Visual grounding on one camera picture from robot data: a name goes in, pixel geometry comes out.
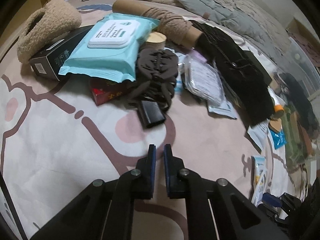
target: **blanket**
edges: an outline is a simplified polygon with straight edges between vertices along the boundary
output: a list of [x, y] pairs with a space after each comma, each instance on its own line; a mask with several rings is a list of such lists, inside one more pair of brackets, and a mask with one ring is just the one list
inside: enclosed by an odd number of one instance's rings
[[[172, 0], [149, 1], [172, 3]], [[288, 34], [281, 24], [251, 0], [176, 1], [197, 15], [209, 14], [210, 20], [247, 38], [276, 63], [290, 45]]]

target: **fuzzy beige slipper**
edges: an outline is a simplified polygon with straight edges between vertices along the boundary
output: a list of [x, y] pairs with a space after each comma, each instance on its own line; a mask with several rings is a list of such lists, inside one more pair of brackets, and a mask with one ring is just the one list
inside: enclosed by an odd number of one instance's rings
[[18, 39], [18, 59], [27, 64], [29, 59], [54, 38], [78, 28], [81, 15], [64, 0], [51, 0], [26, 20]]

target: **bed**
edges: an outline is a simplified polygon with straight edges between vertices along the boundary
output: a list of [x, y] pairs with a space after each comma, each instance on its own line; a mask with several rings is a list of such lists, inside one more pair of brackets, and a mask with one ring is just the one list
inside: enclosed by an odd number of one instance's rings
[[[81, 13], [82, 25], [92, 25], [111, 12], [115, 0], [69, 0]], [[166, 8], [185, 17], [203, 20], [183, 8]], [[225, 32], [239, 36], [226, 27]], [[246, 39], [266, 69], [275, 64]], [[162, 151], [172, 145], [173, 155], [203, 178], [226, 178], [242, 194], [252, 194], [251, 156], [259, 154], [246, 134], [241, 110], [237, 120], [209, 115], [188, 94], [175, 96], [163, 125], [143, 130], [136, 111], [121, 100], [97, 107], [88, 89], [88, 77], [73, 75], [63, 82], [36, 77], [17, 59], [16, 44], [0, 63], [0, 171], [15, 208], [30, 238], [95, 179], [110, 181], [132, 169], [157, 147], [154, 198], [136, 202], [132, 239], [188, 239], [184, 200], [166, 196]], [[288, 171], [284, 147], [277, 150], [270, 136], [261, 152], [267, 160], [268, 192], [287, 192], [303, 199], [306, 174], [301, 167]], [[17, 232], [3, 193], [0, 212]]]

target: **plastic bag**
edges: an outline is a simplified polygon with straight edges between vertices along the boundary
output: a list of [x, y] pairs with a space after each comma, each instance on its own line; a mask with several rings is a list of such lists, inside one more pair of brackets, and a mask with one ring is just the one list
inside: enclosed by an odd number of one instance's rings
[[253, 196], [251, 203], [258, 206], [262, 200], [263, 193], [267, 187], [267, 167], [266, 158], [260, 155], [252, 156], [254, 160], [254, 179], [253, 179]]
[[184, 62], [184, 83], [191, 93], [209, 100], [211, 105], [219, 106], [223, 101], [223, 86], [215, 62], [212, 67], [187, 55]]

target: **white packet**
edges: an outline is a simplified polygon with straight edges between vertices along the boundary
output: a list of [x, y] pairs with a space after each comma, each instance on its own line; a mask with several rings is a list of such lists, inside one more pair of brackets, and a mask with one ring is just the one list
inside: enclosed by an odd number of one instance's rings
[[216, 106], [211, 101], [207, 100], [207, 109], [209, 113], [220, 114], [231, 117], [233, 119], [238, 118], [236, 110], [234, 109], [232, 103], [226, 99], [226, 97], [224, 97], [224, 100], [221, 102], [219, 106]]
[[253, 196], [251, 203], [255, 206], [260, 204], [263, 193], [266, 190], [266, 179], [267, 179], [267, 167], [266, 158], [260, 155], [252, 156], [254, 160], [254, 178], [253, 178]]
[[251, 137], [251, 139], [255, 142], [255, 144], [260, 148], [260, 150], [264, 149], [266, 138], [268, 136], [269, 130], [269, 120], [265, 120], [261, 123], [258, 123], [254, 126], [249, 126], [247, 133]]
[[196, 57], [187, 55], [184, 73], [185, 86], [191, 93], [211, 101], [216, 106], [221, 104], [224, 91], [219, 71], [216, 67], [204, 63]]

